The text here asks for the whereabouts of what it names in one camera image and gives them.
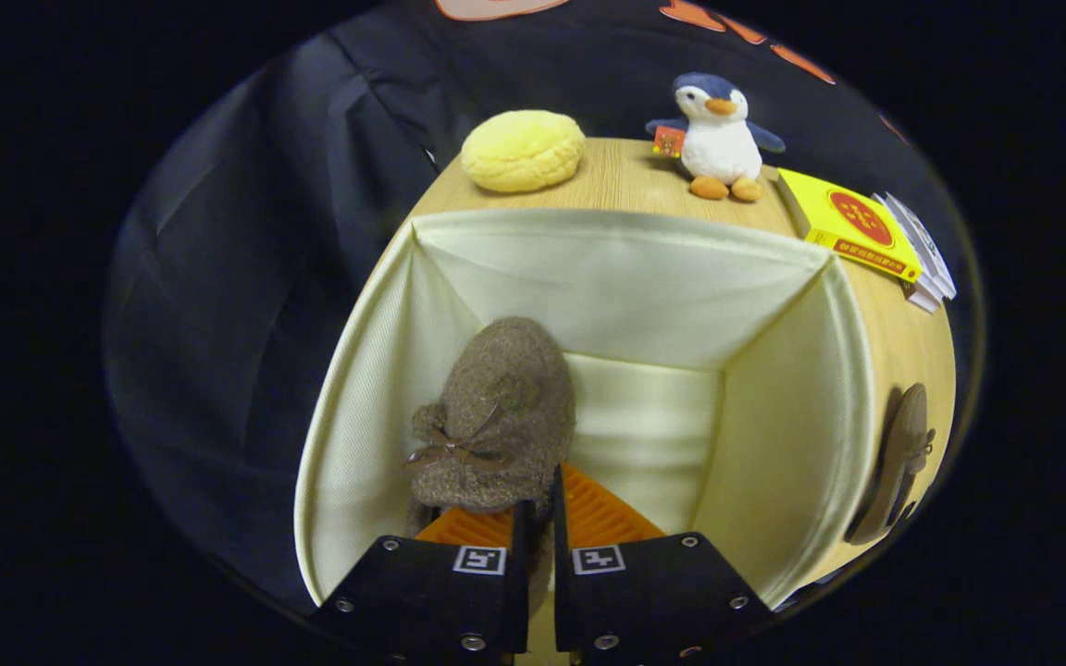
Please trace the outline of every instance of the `bolt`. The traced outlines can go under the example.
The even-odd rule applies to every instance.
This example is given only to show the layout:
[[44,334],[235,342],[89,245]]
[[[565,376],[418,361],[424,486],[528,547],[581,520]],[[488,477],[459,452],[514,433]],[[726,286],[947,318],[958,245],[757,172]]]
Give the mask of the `bolt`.
[[480,636],[463,636],[459,645],[468,652],[480,652],[480,650],[487,648],[487,644]]

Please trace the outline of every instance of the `stack of books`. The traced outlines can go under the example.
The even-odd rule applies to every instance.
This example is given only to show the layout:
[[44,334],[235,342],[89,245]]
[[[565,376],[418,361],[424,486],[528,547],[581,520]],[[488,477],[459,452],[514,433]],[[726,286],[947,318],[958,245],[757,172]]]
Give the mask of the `stack of books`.
[[805,241],[900,278],[907,299],[927,312],[956,297],[932,237],[891,193],[868,198],[821,178],[778,170],[779,193]]
[[778,170],[779,193],[805,241],[902,281],[918,281],[919,257],[883,204],[821,178]]
[[944,264],[943,257],[932,241],[932,235],[926,228],[923,228],[919,215],[914,214],[910,208],[905,207],[891,193],[875,194],[874,200],[883,204],[895,222],[900,223],[900,231],[912,246],[922,265],[922,273],[917,281],[902,282],[907,299],[927,312],[935,312],[946,298],[956,298],[957,287],[952,282],[949,266]]

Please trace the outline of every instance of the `orange grate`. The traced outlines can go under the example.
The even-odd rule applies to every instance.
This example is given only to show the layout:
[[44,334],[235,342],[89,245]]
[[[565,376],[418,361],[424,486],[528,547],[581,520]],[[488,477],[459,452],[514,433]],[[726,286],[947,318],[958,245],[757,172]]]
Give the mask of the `orange grate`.
[[571,466],[562,465],[570,548],[607,547],[665,536],[640,511]]
[[455,547],[512,548],[513,509],[485,515],[452,507],[415,538]]

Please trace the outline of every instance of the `fabric storage box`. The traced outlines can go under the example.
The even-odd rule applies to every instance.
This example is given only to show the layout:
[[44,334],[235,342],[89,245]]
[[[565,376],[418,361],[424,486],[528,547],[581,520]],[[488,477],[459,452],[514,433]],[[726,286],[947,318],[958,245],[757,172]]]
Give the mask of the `fabric storage box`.
[[295,543],[314,603],[402,534],[410,415],[507,315],[565,351],[568,462],[665,532],[704,532],[770,606],[841,540],[876,452],[867,335],[833,254],[629,212],[418,215],[353,309],[305,443]]

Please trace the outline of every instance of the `yellow box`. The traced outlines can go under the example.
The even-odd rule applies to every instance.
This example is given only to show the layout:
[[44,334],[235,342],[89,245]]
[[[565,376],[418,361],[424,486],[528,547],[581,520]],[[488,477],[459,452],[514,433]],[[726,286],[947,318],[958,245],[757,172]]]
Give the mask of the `yellow box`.
[[916,250],[879,202],[821,178],[777,170],[779,193],[805,241],[907,282],[917,281],[922,266]]

